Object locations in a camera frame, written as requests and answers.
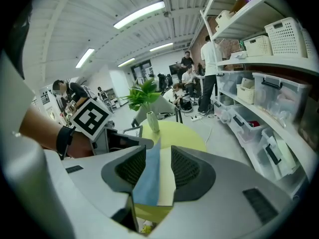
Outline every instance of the man in white shirt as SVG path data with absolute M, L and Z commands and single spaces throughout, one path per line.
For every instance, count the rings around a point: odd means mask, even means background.
M 213 45 L 215 45 L 216 51 L 216 59 L 217 62 L 222 61 L 222 51 L 221 47 L 210 41 L 209 35 L 205 38 L 206 43 L 200 50 L 201 59 L 205 60 L 205 80 L 204 80 L 204 89 L 203 89 L 203 97 L 200 102 L 200 106 L 198 108 L 198 112 L 202 115 L 205 115 L 208 111 L 208 106 L 210 104 L 210 97 L 213 92 L 213 88 L 215 85 L 215 96 L 217 96 L 217 82 L 216 82 L 216 74 L 218 73 L 218 67 L 216 65 Z
M 188 89 L 190 99 L 192 101 L 195 100 L 194 98 L 194 84 L 196 84 L 194 75 L 192 73 L 192 67 L 188 67 L 187 71 L 183 73 L 181 76 L 181 82 L 185 85 L 185 87 Z

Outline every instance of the human hand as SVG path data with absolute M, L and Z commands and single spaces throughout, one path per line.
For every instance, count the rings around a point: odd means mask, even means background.
M 81 132 L 74 132 L 71 145 L 67 153 L 70 157 L 81 158 L 93 156 L 90 139 Z

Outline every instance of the green leaves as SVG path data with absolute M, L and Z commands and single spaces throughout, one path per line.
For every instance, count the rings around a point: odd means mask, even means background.
M 149 98 L 149 103 L 154 103 L 156 101 L 156 99 L 160 96 L 160 93 L 150 93 L 148 95 Z
M 132 110 L 138 111 L 141 106 L 149 108 L 150 104 L 160 96 L 160 93 L 155 93 L 156 88 L 156 83 L 152 78 L 145 81 L 144 84 L 133 86 L 130 89 L 130 94 L 121 98 L 130 102 L 129 107 Z

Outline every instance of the vase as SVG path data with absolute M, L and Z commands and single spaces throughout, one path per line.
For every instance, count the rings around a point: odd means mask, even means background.
M 154 133 L 157 133 L 160 130 L 160 126 L 159 126 L 159 121 L 158 121 L 158 118 L 156 117 L 156 114 L 154 112 L 148 112 L 146 114 L 146 117 L 148 118 L 148 122 L 149 122 L 151 130 Z

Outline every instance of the chair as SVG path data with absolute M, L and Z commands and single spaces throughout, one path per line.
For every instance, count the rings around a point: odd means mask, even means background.
M 178 117 L 179 117 L 179 122 L 183 123 L 183 120 L 181 118 L 181 113 L 180 109 L 167 101 L 163 96 L 159 96 L 157 100 L 152 103 L 151 105 L 151 110 L 155 114 L 160 114 L 160 113 L 175 113 L 176 117 L 176 122 L 178 122 Z M 134 117 L 132 121 L 132 127 L 139 126 L 144 120 L 146 120 L 146 110 L 145 108 L 141 107 Z

